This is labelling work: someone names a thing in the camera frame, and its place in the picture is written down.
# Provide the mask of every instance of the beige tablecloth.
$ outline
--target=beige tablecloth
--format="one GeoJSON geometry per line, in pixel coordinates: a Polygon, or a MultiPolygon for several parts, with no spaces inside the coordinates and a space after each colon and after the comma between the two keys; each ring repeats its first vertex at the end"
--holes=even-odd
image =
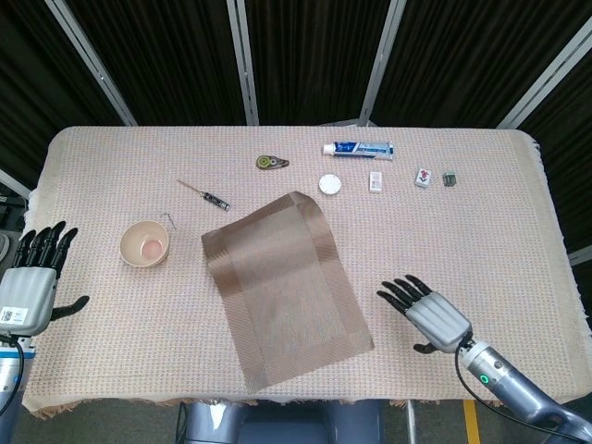
{"type": "MultiPolygon", "coordinates": [[[[290,191],[313,197],[331,226],[376,348],[276,384],[257,398],[468,398],[451,355],[412,350],[417,330],[375,295],[412,273],[447,296],[488,341],[559,401],[592,389],[592,342],[536,145],[513,130],[376,128],[71,128],[49,147],[28,228],[78,227],[56,303],[79,314],[37,340],[31,411],[97,398],[252,399],[245,388],[201,236],[290,191]],[[323,143],[390,141],[393,162],[322,156],[323,143]],[[289,159],[278,171],[259,154],[289,159]],[[418,167],[433,183],[413,185],[418,167]],[[458,184],[441,175],[454,170],[458,184]],[[368,191],[370,171],[384,190],[368,191]],[[319,178],[337,174],[339,194],[319,178]],[[226,200],[229,212],[179,186],[226,200]],[[163,213],[170,213],[174,230],[163,213]],[[170,255],[153,269],[118,257],[126,227],[155,219],[170,255]]],[[[479,393],[488,399],[481,388],[479,393]]]]}

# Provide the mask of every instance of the robotic hand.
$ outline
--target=robotic hand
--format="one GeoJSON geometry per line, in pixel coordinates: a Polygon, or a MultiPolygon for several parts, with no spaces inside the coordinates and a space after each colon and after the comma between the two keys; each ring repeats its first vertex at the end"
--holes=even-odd
{"type": "Polygon", "coordinates": [[[547,444],[592,442],[592,424],[550,398],[530,379],[520,373],[497,351],[483,341],[473,340],[473,327],[444,296],[432,291],[412,275],[392,282],[382,282],[390,292],[376,294],[409,319],[429,340],[426,345],[415,344],[421,353],[441,351],[454,353],[456,373],[462,385],[488,409],[502,416],[550,434],[547,444]],[[515,415],[509,416],[484,403],[464,382],[459,369],[462,364],[515,415]],[[541,427],[551,422],[554,430],[541,427]]]}
{"type": "Polygon", "coordinates": [[[24,235],[12,268],[0,282],[0,387],[4,387],[0,392],[0,442],[10,442],[19,416],[35,356],[31,337],[43,332],[51,321],[79,312],[89,301],[88,296],[82,296],[69,306],[54,308],[57,281],[78,233],[73,228],[58,243],[65,226],[66,222],[60,222],[24,235]]]}

